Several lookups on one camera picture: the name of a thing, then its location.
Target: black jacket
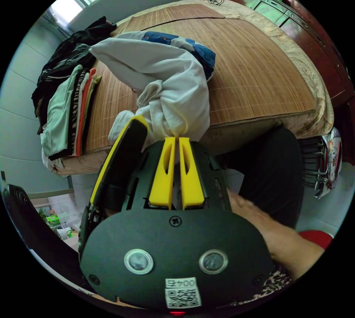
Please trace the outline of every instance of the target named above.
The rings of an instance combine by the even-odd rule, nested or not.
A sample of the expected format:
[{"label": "black jacket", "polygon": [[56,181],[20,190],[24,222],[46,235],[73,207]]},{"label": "black jacket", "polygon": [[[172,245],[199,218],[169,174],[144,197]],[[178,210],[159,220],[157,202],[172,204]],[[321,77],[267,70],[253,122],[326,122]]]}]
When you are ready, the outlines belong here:
[{"label": "black jacket", "polygon": [[58,46],[43,67],[37,88],[32,94],[35,115],[40,121],[37,134],[43,132],[42,127],[47,123],[48,103],[58,86],[68,79],[77,65],[92,68],[96,58],[89,53],[90,47],[109,38],[115,29],[115,24],[106,23],[106,17],[102,17],[85,30],[74,33]]}]

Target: patterned fabric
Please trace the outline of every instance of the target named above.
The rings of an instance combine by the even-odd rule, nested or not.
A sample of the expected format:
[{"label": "patterned fabric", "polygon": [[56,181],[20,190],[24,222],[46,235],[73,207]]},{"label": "patterned fabric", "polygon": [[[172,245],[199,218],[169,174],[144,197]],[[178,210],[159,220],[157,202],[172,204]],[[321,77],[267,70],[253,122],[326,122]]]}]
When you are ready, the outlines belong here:
[{"label": "patterned fabric", "polygon": [[189,51],[202,65],[206,80],[209,81],[212,78],[216,54],[207,47],[196,43],[192,39],[181,38],[172,34],[158,32],[146,32],[142,40],[150,41],[152,43],[172,45]]},{"label": "patterned fabric", "polygon": [[90,70],[88,74],[85,75],[84,81],[80,86],[79,92],[79,104],[78,104],[78,116],[77,116],[77,130],[75,133],[75,146],[73,155],[80,156],[81,155],[81,136],[82,136],[82,120],[84,119],[84,109],[85,109],[85,89],[86,85],[91,83],[91,79],[93,75],[96,73],[96,69],[93,68]]},{"label": "patterned fabric", "polygon": [[90,46],[108,38],[115,29],[116,25],[108,24],[104,16],[85,30],[74,33],[57,47],[43,67],[31,97],[35,110],[38,108],[40,114],[39,134],[43,131],[42,126],[47,123],[47,106],[58,86],[71,75],[77,65],[91,68],[95,57],[89,53]]},{"label": "patterned fabric", "polygon": [[88,138],[88,132],[89,132],[89,125],[90,125],[90,119],[91,119],[91,110],[92,110],[92,104],[95,99],[95,94],[97,91],[97,85],[101,81],[102,76],[96,77],[95,80],[93,80],[90,84],[90,89],[88,91],[86,100],[85,100],[85,108],[84,108],[84,117],[82,120],[82,138],[81,138],[81,152],[83,152],[83,149],[86,149],[86,141]]},{"label": "patterned fabric", "polygon": [[71,97],[70,103],[70,117],[69,117],[69,127],[68,127],[68,148],[54,154],[49,157],[51,161],[59,159],[63,156],[73,155],[74,145],[75,145],[75,133],[77,129],[77,115],[78,115],[78,102],[79,102],[79,91],[80,85],[84,80],[85,75],[89,72],[89,69],[83,69],[80,76],[75,80],[74,92]]},{"label": "patterned fabric", "polygon": [[287,271],[284,268],[277,265],[272,271],[270,277],[264,283],[263,289],[259,294],[255,295],[249,301],[244,301],[244,302],[234,301],[231,303],[231,305],[241,305],[241,304],[253,302],[259,298],[269,296],[275,293],[276,291],[279,291],[280,289],[284,288],[290,283],[291,283],[291,278],[288,275]]},{"label": "patterned fabric", "polygon": [[[38,117],[38,120],[40,121],[40,124],[45,124],[45,123],[46,123],[46,122],[45,122],[45,123],[42,123],[42,121],[41,121],[41,114],[40,114],[40,109],[41,109],[43,100],[44,100],[44,97],[42,97],[42,98],[38,101],[36,110],[34,111],[34,114],[35,114],[36,117]],[[40,135],[42,132],[43,132],[43,127],[40,125],[40,127],[39,127],[38,130],[37,130],[37,135]]]}]

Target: label sticker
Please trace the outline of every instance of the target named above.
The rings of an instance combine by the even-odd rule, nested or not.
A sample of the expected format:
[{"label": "label sticker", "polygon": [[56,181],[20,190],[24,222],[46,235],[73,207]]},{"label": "label sticker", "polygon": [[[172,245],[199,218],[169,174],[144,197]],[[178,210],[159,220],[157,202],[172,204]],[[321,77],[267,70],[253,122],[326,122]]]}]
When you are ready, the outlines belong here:
[{"label": "label sticker", "polygon": [[196,277],[165,279],[165,300],[168,308],[200,307]]}]

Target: mattress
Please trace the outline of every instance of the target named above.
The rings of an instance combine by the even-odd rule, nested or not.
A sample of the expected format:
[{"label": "mattress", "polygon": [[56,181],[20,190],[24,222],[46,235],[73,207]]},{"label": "mattress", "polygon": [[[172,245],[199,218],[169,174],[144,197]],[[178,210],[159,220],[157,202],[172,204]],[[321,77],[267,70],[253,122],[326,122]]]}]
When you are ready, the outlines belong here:
[{"label": "mattress", "polygon": [[[192,38],[216,52],[210,128],[200,141],[213,154],[237,149],[280,124],[297,138],[332,129],[333,108],[320,74],[302,49],[259,13],[227,0],[221,6],[180,1],[119,22],[113,36],[137,29]],[[111,148],[108,134],[117,114],[137,110],[138,95],[100,61],[94,67],[102,81],[87,146],[81,157],[62,159],[61,175],[97,172]]]}]

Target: red light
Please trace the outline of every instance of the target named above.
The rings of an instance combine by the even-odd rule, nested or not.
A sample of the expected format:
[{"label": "red light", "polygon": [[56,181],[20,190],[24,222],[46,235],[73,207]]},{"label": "red light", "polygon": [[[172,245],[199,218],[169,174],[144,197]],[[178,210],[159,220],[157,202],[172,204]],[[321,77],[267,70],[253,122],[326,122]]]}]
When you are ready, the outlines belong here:
[{"label": "red light", "polygon": [[186,312],[170,312],[171,315],[174,315],[175,317],[181,317],[185,314]]}]

